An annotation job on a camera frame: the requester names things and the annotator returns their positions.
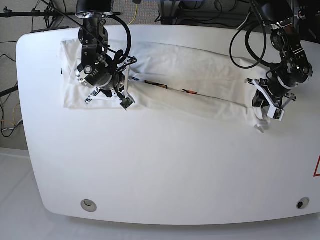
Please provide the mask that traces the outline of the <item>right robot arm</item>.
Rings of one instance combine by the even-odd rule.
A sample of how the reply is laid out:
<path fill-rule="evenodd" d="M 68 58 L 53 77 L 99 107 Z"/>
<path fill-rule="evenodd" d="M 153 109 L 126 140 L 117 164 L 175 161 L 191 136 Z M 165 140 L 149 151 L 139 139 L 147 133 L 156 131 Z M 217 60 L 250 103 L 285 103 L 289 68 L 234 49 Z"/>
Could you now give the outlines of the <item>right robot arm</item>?
<path fill-rule="evenodd" d="M 78 32 L 82 44 L 81 62 L 76 68 L 76 79 L 93 90 L 85 102 L 88 104 L 100 93 L 107 98 L 117 98 L 122 108 L 127 109 L 135 101 L 128 93 L 128 77 L 123 72 L 138 60 L 129 55 L 132 36 L 128 25 L 114 14 L 112 0 L 79 0 L 75 15 L 83 20 Z M 114 51 L 108 44 L 105 29 L 106 19 L 120 23 L 126 32 L 125 50 Z"/>

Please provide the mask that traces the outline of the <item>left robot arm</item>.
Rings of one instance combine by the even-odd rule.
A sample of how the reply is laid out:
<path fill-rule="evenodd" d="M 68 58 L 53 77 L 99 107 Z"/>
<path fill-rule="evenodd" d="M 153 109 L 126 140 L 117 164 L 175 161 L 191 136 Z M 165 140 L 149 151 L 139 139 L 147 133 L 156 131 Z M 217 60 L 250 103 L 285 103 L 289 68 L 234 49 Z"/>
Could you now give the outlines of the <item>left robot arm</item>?
<path fill-rule="evenodd" d="M 261 64 L 269 68 L 266 78 L 259 79 L 258 84 L 265 89 L 271 100 L 280 108 L 283 97 L 298 84 L 303 84 L 312 75 L 305 50 L 301 45 L 299 33 L 291 22 L 294 13 L 286 0 L 252 0 L 252 9 L 257 11 L 256 18 L 264 26 L 271 26 L 270 41 L 279 51 L 280 63 Z"/>

